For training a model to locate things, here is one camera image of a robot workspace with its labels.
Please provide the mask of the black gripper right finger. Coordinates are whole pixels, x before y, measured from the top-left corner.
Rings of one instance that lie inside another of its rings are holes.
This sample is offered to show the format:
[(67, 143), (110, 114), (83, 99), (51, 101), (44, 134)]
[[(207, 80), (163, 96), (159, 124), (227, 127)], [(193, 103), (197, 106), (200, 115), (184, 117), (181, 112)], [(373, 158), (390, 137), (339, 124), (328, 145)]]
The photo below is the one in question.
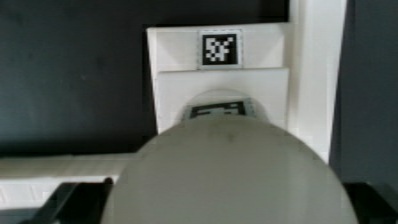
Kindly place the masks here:
[(364, 182), (344, 183), (358, 224), (398, 224), (392, 208), (373, 186)]

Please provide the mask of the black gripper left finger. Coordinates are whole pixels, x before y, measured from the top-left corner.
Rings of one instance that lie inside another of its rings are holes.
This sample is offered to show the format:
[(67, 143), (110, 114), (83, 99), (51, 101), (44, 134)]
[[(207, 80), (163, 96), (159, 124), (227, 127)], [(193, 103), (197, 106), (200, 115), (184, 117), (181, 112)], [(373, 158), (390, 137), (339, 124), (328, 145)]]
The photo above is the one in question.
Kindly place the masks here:
[(33, 217), (17, 224), (101, 224), (113, 179), (62, 182)]

